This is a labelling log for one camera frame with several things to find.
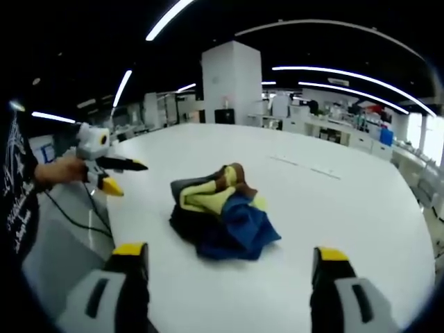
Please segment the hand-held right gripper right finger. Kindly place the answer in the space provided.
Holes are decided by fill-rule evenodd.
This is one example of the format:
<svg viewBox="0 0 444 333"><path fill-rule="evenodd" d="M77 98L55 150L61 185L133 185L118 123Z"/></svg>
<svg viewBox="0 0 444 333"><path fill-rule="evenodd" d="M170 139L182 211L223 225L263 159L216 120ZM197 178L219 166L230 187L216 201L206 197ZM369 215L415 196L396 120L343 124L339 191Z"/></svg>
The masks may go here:
<svg viewBox="0 0 444 333"><path fill-rule="evenodd" d="M315 247L311 286L312 332L399 331L389 301L340 250Z"/></svg>

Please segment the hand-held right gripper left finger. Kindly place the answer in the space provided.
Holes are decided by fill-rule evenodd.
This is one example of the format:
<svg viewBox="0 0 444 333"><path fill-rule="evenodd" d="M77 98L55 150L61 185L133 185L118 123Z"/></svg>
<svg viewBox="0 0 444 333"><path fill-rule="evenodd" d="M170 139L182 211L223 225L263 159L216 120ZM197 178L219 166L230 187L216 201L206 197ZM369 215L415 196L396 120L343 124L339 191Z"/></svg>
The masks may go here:
<svg viewBox="0 0 444 333"><path fill-rule="evenodd" d="M61 332L149 332L148 244L117 246L67 296Z"/></svg>

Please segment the person's left hand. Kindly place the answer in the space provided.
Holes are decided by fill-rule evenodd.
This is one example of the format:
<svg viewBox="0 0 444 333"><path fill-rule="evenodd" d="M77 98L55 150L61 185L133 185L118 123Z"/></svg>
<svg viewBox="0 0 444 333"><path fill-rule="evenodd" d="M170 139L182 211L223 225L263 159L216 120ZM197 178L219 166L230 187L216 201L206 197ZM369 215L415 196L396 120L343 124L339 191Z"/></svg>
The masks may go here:
<svg viewBox="0 0 444 333"><path fill-rule="evenodd" d="M85 162L74 156L59 157L48 164L39 164L34 170L35 184L49 189L57 184L84 181L87 175Z"/></svg>

